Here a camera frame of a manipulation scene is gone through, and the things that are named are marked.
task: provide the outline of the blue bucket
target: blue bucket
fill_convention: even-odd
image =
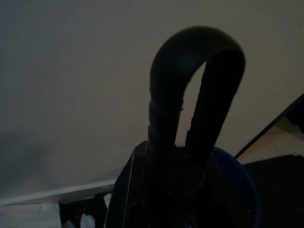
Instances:
[[[261,223],[261,202],[257,188],[244,166],[226,151],[214,147],[213,155],[218,165],[241,187],[244,193],[244,200],[251,210],[253,227],[258,228]]]

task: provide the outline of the white wall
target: white wall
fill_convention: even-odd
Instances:
[[[217,142],[236,154],[304,91],[303,13],[296,0],[1,1],[0,199],[117,177],[147,139],[152,60],[193,25],[222,29],[246,54]]]

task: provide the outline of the curved handle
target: curved handle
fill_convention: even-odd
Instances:
[[[207,27],[185,29],[167,40],[151,68],[147,170],[161,174],[175,147],[183,95],[205,62],[199,97],[185,148],[200,164],[209,154],[237,92],[245,69],[239,45]]]

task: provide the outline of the blue container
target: blue container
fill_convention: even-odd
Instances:
[[[214,147],[213,155],[218,165],[230,176],[244,193],[244,200],[251,210],[253,227],[260,227],[261,223],[261,202],[258,197],[257,188],[247,170],[233,156],[226,151]]]

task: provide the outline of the tile floor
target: tile floor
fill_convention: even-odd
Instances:
[[[289,154],[304,156],[304,134],[286,118],[282,118],[246,150],[238,161],[245,164]]]

